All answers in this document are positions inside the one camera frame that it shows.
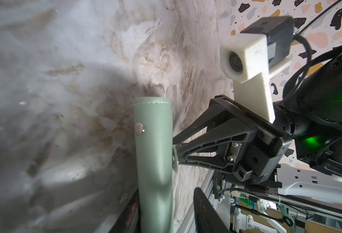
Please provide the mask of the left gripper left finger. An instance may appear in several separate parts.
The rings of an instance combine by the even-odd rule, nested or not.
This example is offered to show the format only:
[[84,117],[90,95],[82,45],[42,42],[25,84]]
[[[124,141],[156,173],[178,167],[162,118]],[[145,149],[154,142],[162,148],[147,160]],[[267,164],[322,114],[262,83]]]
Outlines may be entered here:
[[137,190],[109,233],[140,233],[140,197]]

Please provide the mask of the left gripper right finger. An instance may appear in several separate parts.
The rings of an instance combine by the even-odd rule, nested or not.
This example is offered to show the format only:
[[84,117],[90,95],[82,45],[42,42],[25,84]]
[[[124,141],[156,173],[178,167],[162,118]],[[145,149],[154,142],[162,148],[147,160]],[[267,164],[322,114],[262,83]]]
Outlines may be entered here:
[[194,218],[197,233],[229,233],[201,188],[194,189]]

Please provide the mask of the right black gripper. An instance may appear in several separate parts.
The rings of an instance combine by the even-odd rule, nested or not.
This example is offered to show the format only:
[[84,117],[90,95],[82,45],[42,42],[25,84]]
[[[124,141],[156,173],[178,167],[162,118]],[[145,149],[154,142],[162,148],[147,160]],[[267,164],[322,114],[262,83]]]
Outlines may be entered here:
[[291,136],[224,95],[209,105],[174,137],[178,163],[232,173],[253,183],[268,180]]

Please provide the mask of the green card holder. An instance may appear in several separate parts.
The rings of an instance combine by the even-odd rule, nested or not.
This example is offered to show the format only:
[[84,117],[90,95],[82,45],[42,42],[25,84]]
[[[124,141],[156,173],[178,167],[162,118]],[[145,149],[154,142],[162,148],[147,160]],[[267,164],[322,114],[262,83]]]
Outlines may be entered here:
[[170,99],[134,102],[134,132],[143,233],[173,232],[173,117]]

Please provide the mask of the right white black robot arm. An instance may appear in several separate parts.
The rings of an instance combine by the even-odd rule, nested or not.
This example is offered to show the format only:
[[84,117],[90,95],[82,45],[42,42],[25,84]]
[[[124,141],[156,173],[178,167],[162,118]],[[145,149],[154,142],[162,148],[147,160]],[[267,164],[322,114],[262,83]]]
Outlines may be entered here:
[[312,64],[269,123],[224,95],[174,137],[182,165],[217,171],[245,191],[342,203],[342,46]]

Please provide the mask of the aluminium rail frame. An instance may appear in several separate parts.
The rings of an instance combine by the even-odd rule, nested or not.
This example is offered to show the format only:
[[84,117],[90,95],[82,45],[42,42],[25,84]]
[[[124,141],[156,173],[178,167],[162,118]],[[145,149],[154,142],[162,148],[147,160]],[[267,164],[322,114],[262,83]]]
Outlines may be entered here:
[[[317,171],[280,165],[259,185],[210,172],[202,191],[230,233],[342,232],[342,182]],[[194,208],[179,232],[196,233]]]

